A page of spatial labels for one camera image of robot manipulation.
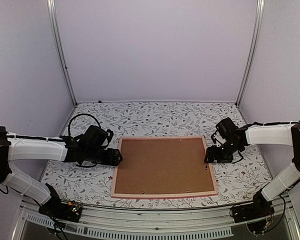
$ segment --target white wall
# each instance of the white wall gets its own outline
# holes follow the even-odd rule
[[[265,1],[263,22],[241,110],[248,122],[300,120],[300,1]],[[293,157],[262,146],[273,176]],[[300,224],[300,186],[290,192]]]
[[[256,0],[56,1],[78,102],[235,102]]]
[[[53,40],[47,1],[0,0],[0,126],[56,136],[72,110]],[[45,162],[20,162],[39,177]],[[0,240],[12,233],[21,197],[0,193]]]

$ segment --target patterned table surface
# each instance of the patterned table surface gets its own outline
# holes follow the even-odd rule
[[[230,117],[242,126],[245,121],[232,103],[193,102],[108,102],[79,104],[74,115],[95,116],[103,129],[114,132],[110,148],[117,148],[121,136],[205,136],[211,146],[216,124]],[[71,124],[71,135],[77,136],[95,125],[88,116]],[[251,201],[271,176],[255,146],[244,151],[244,160],[235,164],[213,164],[218,195],[182,199],[117,199],[111,198],[114,167],[97,165],[77,167],[75,163],[49,161],[42,182],[52,185],[64,200],[88,205],[141,209],[202,208]]]

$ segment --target metal bar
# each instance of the metal bar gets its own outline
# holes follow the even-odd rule
[[[286,217],[292,227],[298,226],[295,224],[294,219],[290,219],[289,213],[291,212],[290,210],[293,210],[293,206],[288,195],[285,194],[284,198],[286,200]],[[275,199],[272,203],[275,209],[274,215],[281,215],[284,210],[284,204],[281,198]],[[28,214],[28,217],[30,216],[30,218],[27,218],[28,221],[46,225],[46,227],[52,224],[49,222],[49,218],[38,214],[38,206],[29,198],[25,197],[23,199],[20,208]],[[230,208],[231,205],[208,209],[146,210],[113,209],[111,207],[92,207],[84,205],[84,214],[82,214],[79,223],[60,221],[67,224],[65,229],[67,233],[92,238],[96,237],[98,239],[100,233],[103,232],[107,234],[123,234],[125,235],[125,239],[133,239],[133,236],[136,234],[138,236],[147,236],[148,239],[151,239],[149,237],[152,236],[153,239],[164,239],[164,236],[166,236],[166,239],[173,239],[171,236],[175,234],[179,235],[179,239],[183,239],[180,238],[180,236],[185,236],[185,239],[210,239],[201,238],[196,235],[197,233],[210,232],[245,224],[242,222],[234,223],[233,218],[229,216]],[[294,240],[300,240],[298,234],[292,233],[292,237],[294,236],[296,237],[293,238]]]
[[[26,218],[27,213],[23,209],[19,208],[17,213],[17,221],[13,228],[11,240],[19,240],[21,238],[22,232],[25,227]]]
[[[294,240],[300,240],[300,226],[298,219],[293,208],[288,208],[285,213],[286,222],[291,234],[291,238]]]
[[[244,98],[245,90],[247,87],[247,83],[249,80],[251,68],[252,68],[252,63],[254,60],[254,56],[256,53],[257,49],[257,43],[260,35],[260,28],[261,28],[261,23],[262,23],[262,17],[264,13],[264,5],[265,5],[265,0],[258,0],[257,2],[257,7],[256,7],[256,13],[255,13],[255,20],[254,20],[254,29],[253,29],[253,34],[252,34],[252,40],[251,40],[251,45],[250,45],[250,50],[249,50],[249,55],[248,59],[246,61],[244,73],[243,73],[243,78],[242,82],[240,85],[239,93],[236,98],[235,104],[240,107],[242,100]]]
[[[47,6],[48,6],[48,12],[49,12],[49,17],[50,17],[52,33],[54,36],[54,42],[55,42],[56,50],[57,50],[59,61],[60,61],[61,68],[62,68],[64,82],[65,82],[70,100],[71,100],[73,106],[76,106],[77,100],[76,100],[76,96],[75,96],[75,92],[74,92],[72,83],[70,81],[70,75],[68,72],[68,67],[67,67],[67,63],[66,63],[66,59],[65,59],[65,55],[64,55],[64,50],[63,50],[62,43],[61,43],[55,1],[47,0]]]

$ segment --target black cable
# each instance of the black cable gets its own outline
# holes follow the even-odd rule
[[[73,122],[73,120],[75,120],[77,117],[80,117],[80,116],[88,116],[88,117],[93,118],[96,121],[96,123],[98,124],[99,128],[101,128],[99,121],[94,116],[92,116],[91,114],[88,114],[88,113],[80,113],[78,115],[75,115],[73,118],[71,118],[71,120],[68,124],[68,136],[69,137],[71,137],[71,132],[70,132],[71,123]]]
[[[31,197],[31,199],[41,208],[42,207],[42,205],[39,203],[39,202],[37,202],[35,199],[33,199],[32,197]],[[66,239],[66,240],[69,240],[69,238],[67,237],[67,235],[65,234],[65,232],[63,231],[63,229],[62,229],[62,227],[60,226],[60,222],[58,221],[58,220],[56,220],[54,217],[52,217],[52,216],[50,216],[50,214],[44,209],[44,207],[42,207],[41,208],[43,211],[45,211],[45,214],[54,222],[54,230],[56,231],[57,229],[56,228],[58,228],[58,229],[60,229],[60,231],[61,231],[61,233],[62,233],[62,235],[64,236],[64,238]],[[58,234],[56,234],[55,235],[59,240],[62,240],[62,238],[60,238],[59,236],[58,236]]]
[[[80,165],[80,164],[77,164],[76,166],[80,167],[80,168],[91,169],[91,168],[94,168],[95,166],[97,166],[97,163],[94,165],[90,165],[90,166],[85,166],[85,165]]]
[[[232,212],[232,210],[233,210],[233,208],[235,207],[235,206],[241,206],[241,207],[243,207],[243,208],[245,208],[245,209],[252,209],[253,207],[247,207],[247,206],[245,206],[245,205],[242,205],[242,204],[240,204],[240,203],[236,203],[236,204],[234,204],[234,205],[232,205],[232,207],[230,208],[230,210],[229,210],[229,215],[230,215],[230,217],[234,217],[232,214],[231,214],[231,212]]]
[[[6,191],[3,191],[1,188],[0,188],[0,192],[2,192],[3,194],[7,195],[9,193],[9,189],[7,186],[5,186],[6,188]]]
[[[265,230],[264,233],[268,233],[268,232],[272,231],[273,229],[275,229],[279,225],[279,223],[282,221],[282,219],[284,218],[284,216],[285,216],[285,212],[286,212],[286,200],[284,199],[283,196],[281,196],[281,194],[279,195],[279,197],[283,200],[283,204],[284,204],[283,213],[282,213],[279,221],[273,226],[273,228],[271,228],[269,230]]]
[[[258,126],[273,126],[273,125],[280,125],[280,124],[298,124],[298,121],[275,121],[275,122],[266,122],[260,123],[255,121],[253,124]]]
[[[211,135],[212,142],[213,142],[214,144],[216,144],[216,143],[218,142],[219,144],[222,145],[222,143],[216,138],[217,132],[218,132],[218,130],[216,130],[216,131]]]
[[[236,164],[236,163],[238,163],[238,162],[241,162],[243,159],[244,159],[244,156],[242,156],[242,154],[241,154],[241,152],[238,150],[238,154],[239,154],[239,156],[240,156],[240,160],[238,160],[238,161],[235,161],[235,162],[231,162],[232,164]]]

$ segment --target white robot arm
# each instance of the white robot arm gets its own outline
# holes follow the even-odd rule
[[[0,184],[10,187],[35,200],[41,207],[41,214],[53,218],[78,222],[81,209],[74,201],[62,203],[57,192],[49,184],[41,183],[18,169],[13,161],[53,160],[65,163],[84,161],[94,164],[117,166],[123,157],[118,149],[103,145],[108,144],[113,137],[110,130],[104,131],[91,125],[87,131],[78,137],[33,137],[6,132],[0,126]]]
[[[248,206],[235,206],[232,210],[235,222],[273,214],[272,200],[300,181],[300,121],[254,122],[238,128],[230,118],[225,118],[216,125],[216,129],[226,141],[220,146],[207,148],[204,160],[206,163],[232,163],[232,154],[244,151],[248,145],[276,144],[293,147],[292,162],[253,196],[253,203]],[[215,142],[215,133],[211,138]]]

